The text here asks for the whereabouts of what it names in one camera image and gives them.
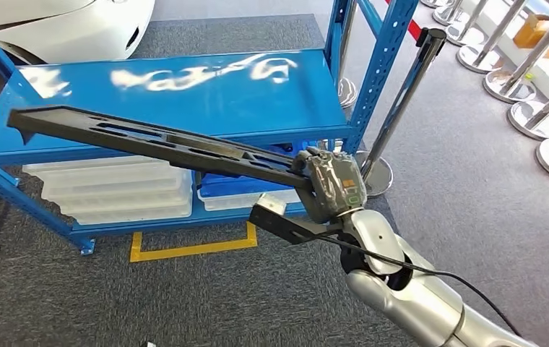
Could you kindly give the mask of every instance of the gray carpet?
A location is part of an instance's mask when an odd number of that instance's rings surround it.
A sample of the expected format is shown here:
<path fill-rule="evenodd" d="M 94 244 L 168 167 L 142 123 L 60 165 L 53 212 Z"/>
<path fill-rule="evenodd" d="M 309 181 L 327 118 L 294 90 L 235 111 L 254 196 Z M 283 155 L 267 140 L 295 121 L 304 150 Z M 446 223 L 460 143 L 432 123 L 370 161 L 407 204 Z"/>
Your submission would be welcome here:
<path fill-rule="evenodd" d="M 159 22 L 135 57 L 321 45 L 306 15 Z M 21 178 L 38 198 L 40 181 Z M 384 198 L 368 206 L 394 223 Z M 244 235 L 243 223 L 162 231 L 143 249 Z M 253 249 L 129 264 L 130 241 L 101 238 L 80 257 L 0 200 L 0 346 L 413 346 L 351 296 L 330 244 L 292 247 L 258 231 Z"/>

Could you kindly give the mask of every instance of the white car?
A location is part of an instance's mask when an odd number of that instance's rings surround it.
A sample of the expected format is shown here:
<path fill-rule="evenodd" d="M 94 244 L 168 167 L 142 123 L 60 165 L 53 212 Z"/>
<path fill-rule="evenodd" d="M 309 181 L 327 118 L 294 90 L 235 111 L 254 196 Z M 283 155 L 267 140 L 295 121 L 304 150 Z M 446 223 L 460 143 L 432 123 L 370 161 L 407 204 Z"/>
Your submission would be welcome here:
<path fill-rule="evenodd" d="M 155 0 L 0 0 L 0 46 L 13 60 L 128 58 L 151 20 Z"/>

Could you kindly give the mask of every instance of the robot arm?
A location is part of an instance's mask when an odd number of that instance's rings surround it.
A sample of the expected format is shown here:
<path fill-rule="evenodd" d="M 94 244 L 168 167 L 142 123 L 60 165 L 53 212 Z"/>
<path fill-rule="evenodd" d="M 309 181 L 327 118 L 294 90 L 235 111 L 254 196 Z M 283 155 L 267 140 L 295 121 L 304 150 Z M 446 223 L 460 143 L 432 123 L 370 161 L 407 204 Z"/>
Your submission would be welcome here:
<path fill-rule="evenodd" d="M 268 195 L 254 205 L 249 221 L 292 244 L 315 239 L 339 244 L 351 291 L 421 346 L 536 346 L 465 305 L 456 291 L 429 274 L 432 264 L 394 234 L 381 213 L 363 208 L 366 188 L 351 155 L 308 148 L 290 158 L 236 142 L 63 106 L 13 110 L 8 125 L 19 129 L 25 142 L 41 133 L 168 160 L 171 165 L 196 171 L 292 186 L 315 223 L 286 218 L 285 203 Z"/>

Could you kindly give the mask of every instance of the black plastic part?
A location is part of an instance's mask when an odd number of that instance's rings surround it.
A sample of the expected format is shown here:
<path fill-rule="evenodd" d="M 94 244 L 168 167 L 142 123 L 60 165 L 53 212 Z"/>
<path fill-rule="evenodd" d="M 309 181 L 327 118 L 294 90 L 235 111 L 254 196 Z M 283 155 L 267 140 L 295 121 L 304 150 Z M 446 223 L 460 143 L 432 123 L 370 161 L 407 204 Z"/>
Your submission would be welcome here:
<path fill-rule="evenodd" d="M 302 244 L 314 240 L 316 234 L 330 232 L 323 224 L 289 219 L 260 205 L 254 205 L 251 209 L 249 222 L 291 244 Z"/>
<path fill-rule="evenodd" d="M 423 43 L 425 42 L 425 39 L 428 37 L 428 31 L 429 29 L 426 27 L 421 28 L 421 33 L 419 33 L 419 37 L 417 38 L 415 47 L 421 47 L 423 45 Z"/>
<path fill-rule="evenodd" d="M 173 166 L 223 176 L 247 176 L 313 191 L 311 180 L 291 170 L 293 158 L 243 145 L 67 106 L 11 110 L 9 127 L 25 142 L 35 133 L 168 161 Z"/>
<path fill-rule="evenodd" d="M 350 234 L 339 234 L 338 239 L 354 246 L 360 246 L 358 240 Z M 354 270 L 364 270 L 369 273 L 373 273 L 372 269 L 366 262 L 364 254 L 347 247 L 340 247 L 340 264 L 345 273 L 350 273 Z"/>

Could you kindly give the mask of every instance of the white plastic bin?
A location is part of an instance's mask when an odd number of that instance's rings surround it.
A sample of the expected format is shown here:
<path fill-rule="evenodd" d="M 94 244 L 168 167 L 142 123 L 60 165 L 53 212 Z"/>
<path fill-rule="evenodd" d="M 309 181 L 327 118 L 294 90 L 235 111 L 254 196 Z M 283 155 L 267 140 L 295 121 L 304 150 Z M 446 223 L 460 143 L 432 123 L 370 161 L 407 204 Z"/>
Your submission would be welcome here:
<path fill-rule="evenodd" d="M 75 213 L 72 217 L 79 224 L 90 225 L 100 223 L 135 222 L 138 220 L 154 220 L 167 218 L 182 218 L 191 215 L 191 203 L 182 206 L 150 207 L 147 209 L 86 211 Z"/>
<path fill-rule="evenodd" d="M 276 197 L 288 204 L 300 202 L 300 197 L 294 189 L 289 190 L 274 190 L 264 192 Z M 245 208 L 253 206 L 261 193 L 235 194 L 224 195 L 221 197 L 203 197 L 198 191 L 198 198 L 204 203 L 204 209 L 207 211 L 232 210 L 234 208 Z"/>

